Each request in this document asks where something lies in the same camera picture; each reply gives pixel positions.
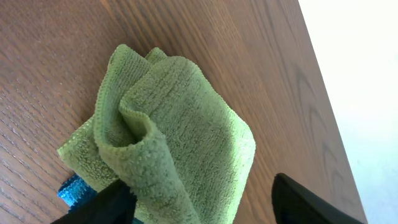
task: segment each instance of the green cloth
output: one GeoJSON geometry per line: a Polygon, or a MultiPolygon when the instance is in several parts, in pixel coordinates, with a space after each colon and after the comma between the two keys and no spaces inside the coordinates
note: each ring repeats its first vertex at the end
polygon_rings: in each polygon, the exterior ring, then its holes
{"type": "Polygon", "coordinates": [[[120,178],[144,223],[232,223],[256,144],[200,69],[120,45],[94,115],[58,150],[92,188],[120,178]]]}

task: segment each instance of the wooden table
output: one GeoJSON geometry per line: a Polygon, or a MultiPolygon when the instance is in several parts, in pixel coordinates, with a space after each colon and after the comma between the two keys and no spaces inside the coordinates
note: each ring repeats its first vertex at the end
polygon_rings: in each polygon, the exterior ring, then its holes
{"type": "Polygon", "coordinates": [[[121,43],[194,61],[251,127],[236,223],[275,222],[278,172],[366,222],[297,0],[2,1],[0,40],[0,223],[67,212],[56,149],[92,115],[121,43]]]}

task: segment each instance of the blue cloth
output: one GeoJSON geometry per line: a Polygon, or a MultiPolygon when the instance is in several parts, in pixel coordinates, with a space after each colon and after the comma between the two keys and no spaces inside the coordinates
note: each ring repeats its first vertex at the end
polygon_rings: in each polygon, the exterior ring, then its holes
{"type": "MultiPolygon", "coordinates": [[[[62,198],[69,206],[69,212],[73,212],[86,202],[96,196],[97,192],[92,189],[81,177],[74,174],[58,190],[58,197],[62,198]]],[[[132,224],[144,224],[138,219],[134,219],[132,224]]]]}

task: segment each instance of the white floor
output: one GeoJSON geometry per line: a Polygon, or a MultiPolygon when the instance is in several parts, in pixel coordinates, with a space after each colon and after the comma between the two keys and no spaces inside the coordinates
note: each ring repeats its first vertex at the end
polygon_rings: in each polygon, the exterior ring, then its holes
{"type": "Polygon", "coordinates": [[[369,223],[398,223],[398,1],[299,0],[369,223]]]}

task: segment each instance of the black object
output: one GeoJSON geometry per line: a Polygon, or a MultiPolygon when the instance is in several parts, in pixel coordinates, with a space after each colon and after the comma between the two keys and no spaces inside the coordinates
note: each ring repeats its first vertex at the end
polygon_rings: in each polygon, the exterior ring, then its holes
{"type": "Polygon", "coordinates": [[[278,224],[362,224],[285,174],[275,176],[272,205],[278,224]]]}
{"type": "Polygon", "coordinates": [[[78,210],[66,214],[52,224],[131,224],[137,197],[117,180],[78,210]]]}

